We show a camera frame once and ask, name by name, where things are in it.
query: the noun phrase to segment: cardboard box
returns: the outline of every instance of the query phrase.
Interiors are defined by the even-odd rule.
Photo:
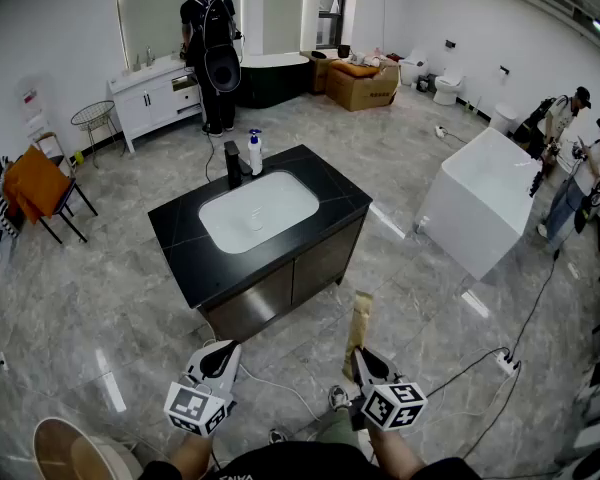
[[[327,58],[318,59],[311,55],[311,52],[300,52],[300,55],[304,55],[311,61],[311,84],[309,90],[313,93],[324,92],[327,86],[327,72],[329,71],[329,64],[334,60],[338,60],[338,50],[321,50]]]
[[[333,67],[327,75],[327,96],[350,112],[384,107],[393,103],[400,70],[392,60],[380,64],[380,72],[371,78],[354,78]]]

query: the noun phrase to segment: soap dispenser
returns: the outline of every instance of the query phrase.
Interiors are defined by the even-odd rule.
[[[262,172],[262,141],[258,137],[261,130],[249,130],[251,138],[249,139],[249,164],[252,169],[252,176],[257,176]]]

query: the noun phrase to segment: man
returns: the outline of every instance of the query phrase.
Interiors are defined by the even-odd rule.
[[[557,242],[560,228],[580,208],[582,198],[588,196],[600,181],[600,140],[589,147],[580,139],[580,145],[586,159],[578,164],[575,174],[562,183],[551,203],[549,216],[544,224],[538,225],[538,233],[549,240],[554,250],[560,245]]]
[[[589,98],[589,91],[584,87],[578,87],[572,98],[560,96],[544,115],[537,115],[537,111],[531,114],[518,127],[513,140],[526,149],[531,158],[540,158],[545,147],[560,138],[562,131],[578,115],[578,111],[585,107],[591,108]]]
[[[222,137],[222,130],[233,130],[235,104],[231,93],[217,93],[211,84],[207,69],[204,65],[204,42],[202,28],[207,8],[214,0],[187,0],[180,7],[182,20],[182,39],[187,58],[187,66],[192,66],[202,92],[202,103],[207,116],[207,122],[202,131],[211,137]],[[233,19],[236,11],[232,0],[221,0]]]
[[[462,459],[445,459],[425,465],[398,432],[383,432],[374,425],[369,426],[369,436],[380,467],[372,465],[360,451],[358,437],[351,430],[347,410],[350,404],[345,390],[340,386],[332,387],[329,404],[333,411],[324,417],[315,442],[290,442],[272,430],[269,446],[234,459],[206,478],[480,480]],[[140,480],[197,480],[207,470],[211,446],[211,439],[191,436],[175,453],[171,464],[150,463]]]

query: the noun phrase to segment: white cabinet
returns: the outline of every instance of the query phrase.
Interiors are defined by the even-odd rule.
[[[202,112],[198,86],[182,82],[187,76],[182,62],[163,57],[149,68],[109,81],[131,153],[133,139]]]

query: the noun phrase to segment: gray tile floor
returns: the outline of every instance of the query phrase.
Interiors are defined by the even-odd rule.
[[[349,270],[331,286],[244,345],[243,364],[263,379],[293,387],[320,415],[327,391],[355,386],[340,373],[355,290],[374,295],[368,344],[429,391],[486,350],[512,345],[549,274],[551,255],[533,231],[551,197],[543,186],[526,235],[474,293],[483,318],[457,297],[466,273],[411,221],[441,162],[462,144],[439,141],[441,124],[470,139],[485,127],[460,106],[441,107],[401,88],[391,107],[349,113],[324,96],[305,95],[266,110],[239,109],[236,131],[214,139],[210,177],[223,173],[223,140],[246,149],[247,130],[263,130],[264,155],[304,143],[341,170],[406,232],[401,239],[369,213]],[[206,182],[210,146],[200,119],[138,139],[80,167],[79,182],[96,206],[93,217],[72,201],[87,244],[60,220],[58,245],[40,225],[26,225],[0,268],[0,478],[35,478],[31,438],[50,415],[123,441],[140,441],[142,463],[169,454],[183,439],[162,413],[169,383],[210,337],[188,309],[147,217],[151,210]],[[592,358],[591,329],[600,318],[600,263],[595,230],[565,244],[538,312],[519,346],[523,359],[508,408],[468,461],[480,474],[551,469],[564,444],[571,402]],[[575,279],[571,262],[580,273]],[[126,410],[107,391],[114,379]],[[309,412],[288,391],[239,377],[234,414],[215,449],[227,460],[266,443],[271,427],[298,438],[315,432]],[[417,428],[405,432],[427,461],[462,455],[504,403],[512,381],[483,361],[430,399]]]

